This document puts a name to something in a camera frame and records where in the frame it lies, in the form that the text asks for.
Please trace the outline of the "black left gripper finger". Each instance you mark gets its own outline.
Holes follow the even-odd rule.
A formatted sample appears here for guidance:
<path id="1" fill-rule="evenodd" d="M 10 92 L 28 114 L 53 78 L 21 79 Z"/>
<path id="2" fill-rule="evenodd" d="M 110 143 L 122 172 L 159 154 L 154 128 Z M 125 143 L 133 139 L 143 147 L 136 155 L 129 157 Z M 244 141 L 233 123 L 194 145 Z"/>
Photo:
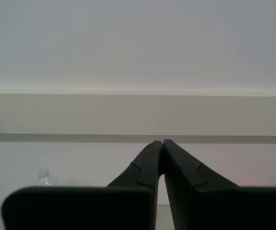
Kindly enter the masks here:
<path id="1" fill-rule="evenodd" d="M 175 229 L 276 230 L 276 187 L 239 186 L 169 139 L 163 168 Z"/>
<path id="2" fill-rule="evenodd" d="M 10 194 L 8 230 L 153 230 L 163 144 L 148 144 L 106 187 L 27 187 Z"/>

